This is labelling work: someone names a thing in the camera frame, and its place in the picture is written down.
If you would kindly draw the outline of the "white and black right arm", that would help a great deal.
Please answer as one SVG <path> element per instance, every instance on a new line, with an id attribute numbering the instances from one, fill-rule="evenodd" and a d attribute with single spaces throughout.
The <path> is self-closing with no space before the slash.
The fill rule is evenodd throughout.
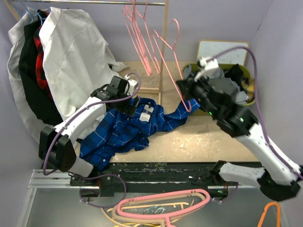
<path id="1" fill-rule="evenodd" d="M 192 77 L 176 81 L 185 100 L 194 98 L 208 112 L 220 129 L 243 144 L 262 164 L 261 167 L 238 166 L 218 161 L 210 170 L 216 185 L 237 182 L 261 190 L 274 201 L 297 196 L 303 175 L 301 166 L 290 160 L 271 140 L 265 139 L 257 117 L 235 102 L 238 89 L 227 78 L 194 81 Z"/>

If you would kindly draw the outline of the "blue plaid shirt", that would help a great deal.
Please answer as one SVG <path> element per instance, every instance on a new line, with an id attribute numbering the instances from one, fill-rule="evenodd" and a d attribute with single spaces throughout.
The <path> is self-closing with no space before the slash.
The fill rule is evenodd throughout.
<path id="1" fill-rule="evenodd" d="M 145 149 L 149 136 L 184 125 L 190 115 L 183 103 L 165 114 L 163 106 L 149 98 L 140 99 L 133 117 L 112 109 L 80 143 L 80 158 L 102 171 L 116 153 Z"/>

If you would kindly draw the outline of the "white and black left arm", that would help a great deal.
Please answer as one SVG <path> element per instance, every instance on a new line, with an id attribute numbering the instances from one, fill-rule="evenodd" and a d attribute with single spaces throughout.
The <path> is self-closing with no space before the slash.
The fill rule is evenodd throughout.
<path id="1" fill-rule="evenodd" d="M 80 175 L 86 185 L 97 181 L 94 166 L 75 153 L 79 136 L 100 116 L 111 109 L 133 116 L 140 98 L 136 96 L 141 87 L 141 78 L 130 79 L 114 76 L 110 83 L 95 89 L 87 101 L 68 119 L 40 132 L 39 157 L 43 160 L 43 174 L 59 170 Z"/>

